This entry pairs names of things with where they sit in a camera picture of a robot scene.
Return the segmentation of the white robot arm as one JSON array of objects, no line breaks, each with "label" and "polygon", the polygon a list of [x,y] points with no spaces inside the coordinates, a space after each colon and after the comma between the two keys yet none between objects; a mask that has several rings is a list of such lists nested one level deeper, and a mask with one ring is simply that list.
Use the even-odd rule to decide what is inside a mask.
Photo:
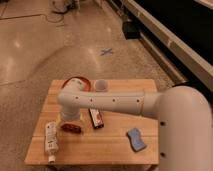
[{"label": "white robot arm", "polygon": [[58,95],[61,115],[93,108],[158,121],[159,171],[213,171],[213,116],[205,96],[188,86],[163,92],[88,92],[72,78]]}]

